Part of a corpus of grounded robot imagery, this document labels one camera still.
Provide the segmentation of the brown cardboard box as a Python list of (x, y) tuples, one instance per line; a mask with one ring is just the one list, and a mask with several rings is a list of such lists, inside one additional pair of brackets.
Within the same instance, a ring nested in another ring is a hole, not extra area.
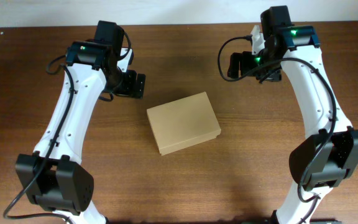
[(217, 138), (221, 127), (204, 91), (147, 109), (160, 155)]

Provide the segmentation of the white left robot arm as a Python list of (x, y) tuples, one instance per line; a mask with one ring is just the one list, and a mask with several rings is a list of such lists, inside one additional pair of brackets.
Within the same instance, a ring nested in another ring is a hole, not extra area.
[(65, 77), (52, 118), (33, 153), (15, 164), (19, 196), (40, 206), (42, 217), (108, 222), (92, 201), (93, 176), (81, 166), (83, 141), (97, 101), (143, 97), (145, 75), (129, 68), (133, 56), (125, 30), (99, 21), (92, 39), (75, 41), (56, 59)]

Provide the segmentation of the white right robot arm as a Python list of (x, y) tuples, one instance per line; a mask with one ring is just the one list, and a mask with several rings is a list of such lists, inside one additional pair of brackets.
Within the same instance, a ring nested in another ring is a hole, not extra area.
[(322, 199), (352, 176), (358, 165), (358, 129), (341, 109), (326, 75), (312, 26), (296, 26), (286, 6), (272, 6), (246, 36), (252, 49), (234, 53), (222, 78), (278, 82), (286, 75), (300, 107), (305, 140), (289, 157), (293, 179), (270, 223), (309, 223)]

